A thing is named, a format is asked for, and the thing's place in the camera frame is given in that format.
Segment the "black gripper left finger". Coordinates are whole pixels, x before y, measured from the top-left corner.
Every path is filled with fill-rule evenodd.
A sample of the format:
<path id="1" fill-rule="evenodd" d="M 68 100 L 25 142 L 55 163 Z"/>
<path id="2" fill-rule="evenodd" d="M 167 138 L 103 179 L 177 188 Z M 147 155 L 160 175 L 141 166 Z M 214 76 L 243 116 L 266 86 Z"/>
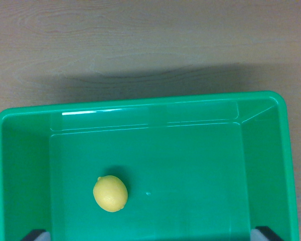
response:
<path id="1" fill-rule="evenodd" d="M 51 234 L 44 229 L 33 229 L 21 241 L 50 241 Z"/>

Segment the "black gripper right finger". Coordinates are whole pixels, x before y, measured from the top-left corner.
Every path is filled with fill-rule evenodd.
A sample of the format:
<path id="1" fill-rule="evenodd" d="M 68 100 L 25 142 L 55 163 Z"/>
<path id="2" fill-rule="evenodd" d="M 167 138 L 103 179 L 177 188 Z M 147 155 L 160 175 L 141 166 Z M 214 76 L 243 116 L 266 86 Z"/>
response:
<path id="1" fill-rule="evenodd" d="M 268 226 L 257 226 L 250 232 L 251 241 L 283 241 L 283 239 L 276 234 Z"/>

